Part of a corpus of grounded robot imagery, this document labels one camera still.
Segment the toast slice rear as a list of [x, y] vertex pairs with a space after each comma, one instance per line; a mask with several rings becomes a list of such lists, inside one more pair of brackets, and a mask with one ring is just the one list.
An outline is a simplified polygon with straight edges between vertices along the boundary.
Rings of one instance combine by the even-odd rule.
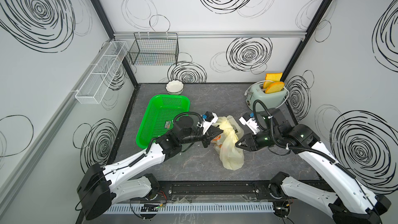
[[268, 88], [272, 83], [280, 82], [283, 73], [267, 73], [265, 82], [263, 83], [263, 89]]

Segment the yellow plastic bag with oranges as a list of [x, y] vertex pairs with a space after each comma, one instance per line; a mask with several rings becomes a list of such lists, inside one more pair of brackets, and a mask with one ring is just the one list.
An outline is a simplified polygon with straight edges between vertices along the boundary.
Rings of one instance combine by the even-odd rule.
[[236, 171], [244, 165], [244, 153], [235, 144], [243, 137], [244, 131], [233, 116], [218, 117], [216, 123], [212, 124], [223, 131], [215, 137], [211, 143], [219, 154], [222, 165], [227, 170]]

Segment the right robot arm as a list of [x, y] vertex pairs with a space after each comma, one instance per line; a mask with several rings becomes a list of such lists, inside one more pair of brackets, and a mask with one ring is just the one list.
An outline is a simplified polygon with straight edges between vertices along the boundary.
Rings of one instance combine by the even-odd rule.
[[308, 126], [292, 126], [277, 108], [267, 108], [260, 100], [252, 104], [252, 113], [244, 114], [239, 122], [251, 133], [245, 134], [237, 148], [254, 152], [277, 146], [287, 153], [299, 155], [331, 187], [328, 192], [299, 180], [287, 173], [277, 173], [268, 184], [274, 199], [296, 198], [324, 212], [337, 224], [380, 224], [381, 215], [391, 206], [389, 199], [377, 195], [362, 185], [327, 149], [320, 137]]

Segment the white mesh wall shelf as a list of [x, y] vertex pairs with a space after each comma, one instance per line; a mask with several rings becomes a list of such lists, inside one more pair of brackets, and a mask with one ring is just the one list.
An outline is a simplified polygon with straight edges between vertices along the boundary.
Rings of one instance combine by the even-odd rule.
[[124, 60], [126, 41], [106, 42], [84, 83], [75, 95], [80, 104], [100, 104]]

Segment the white scalloped bowl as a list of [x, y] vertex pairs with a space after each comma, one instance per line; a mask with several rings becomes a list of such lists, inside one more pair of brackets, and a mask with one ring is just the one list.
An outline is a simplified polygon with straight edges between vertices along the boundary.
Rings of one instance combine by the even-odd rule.
[[179, 80], [172, 80], [166, 84], [165, 89], [171, 95], [181, 95], [184, 89], [184, 84]]

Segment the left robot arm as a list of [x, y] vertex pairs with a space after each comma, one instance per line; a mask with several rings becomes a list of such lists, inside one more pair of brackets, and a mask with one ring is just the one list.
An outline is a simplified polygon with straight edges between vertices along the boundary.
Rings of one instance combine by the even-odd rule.
[[173, 128], [150, 141], [148, 147], [124, 160], [101, 166], [90, 166], [79, 186], [79, 205], [86, 220], [105, 213], [113, 204], [133, 198], [154, 199], [160, 185], [152, 174], [138, 179], [141, 172], [183, 153], [184, 144], [196, 142], [208, 147], [223, 131], [215, 126], [218, 116], [212, 112], [200, 115], [184, 112], [173, 119]]

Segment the toast slice front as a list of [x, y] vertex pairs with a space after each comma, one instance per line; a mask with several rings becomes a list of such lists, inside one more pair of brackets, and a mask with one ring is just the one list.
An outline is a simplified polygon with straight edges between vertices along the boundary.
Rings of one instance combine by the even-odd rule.
[[284, 82], [274, 82], [271, 83], [266, 89], [265, 89], [265, 93], [266, 94], [271, 94], [271, 93], [276, 93], [276, 92], [281, 92], [285, 87], [285, 83]]

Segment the green plastic basket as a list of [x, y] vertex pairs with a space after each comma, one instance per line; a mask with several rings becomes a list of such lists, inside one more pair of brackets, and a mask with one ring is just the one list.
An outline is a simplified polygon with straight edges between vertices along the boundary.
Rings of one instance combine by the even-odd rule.
[[145, 149], [153, 138], [164, 135], [173, 127], [173, 119], [190, 110], [191, 102], [182, 95], [155, 95], [149, 101], [136, 136], [138, 147]]

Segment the toast slice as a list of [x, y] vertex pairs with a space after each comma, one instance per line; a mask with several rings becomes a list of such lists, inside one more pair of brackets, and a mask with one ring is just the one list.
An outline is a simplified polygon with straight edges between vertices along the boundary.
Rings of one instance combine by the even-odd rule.
[[265, 82], [263, 83], [263, 89], [268, 88], [272, 83], [280, 82], [283, 73], [267, 73]]
[[276, 92], [281, 92], [285, 87], [285, 83], [284, 82], [274, 82], [271, 83], [266, 89], [265, 89], [265, 93], [266, 94], [271, 94], [271, 93], [276, 93]]

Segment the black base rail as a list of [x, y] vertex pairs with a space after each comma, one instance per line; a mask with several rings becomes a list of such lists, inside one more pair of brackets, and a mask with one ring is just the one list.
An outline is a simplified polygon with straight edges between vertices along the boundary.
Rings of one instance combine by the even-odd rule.
[[309, 196], [306, 189], [314, 190], [321, 186], [319, 180], [294, 180], [282, 190], [271, 180], [249, 181], [157, 181], [151, 182], [143, 177], [130, 180], [119, 187], [119, 201], [129, 199], [152, 200], [161, 196], [163, 200], [171, 200], [174, 196], [199, 196], [199, 195], [249, 195], [257, 200], [285, 200], [288, 198], [304, 200]]

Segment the mint green toaster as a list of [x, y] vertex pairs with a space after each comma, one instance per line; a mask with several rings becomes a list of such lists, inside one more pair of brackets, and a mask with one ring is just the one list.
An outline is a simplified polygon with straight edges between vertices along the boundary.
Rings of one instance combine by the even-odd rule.
[[289, 97], [290, 92], [286, 87], [284, 87], [280, 92], [266, 94], [263, 91], [264, 82], [266, 82], [266, 80], [252, 84], [244, 93], [244, 96], [246, 97], [245, 102], [251, 111], [253, 110], [255, 100], [260, 100], [267, 106], [267, 108], [279, 108]]

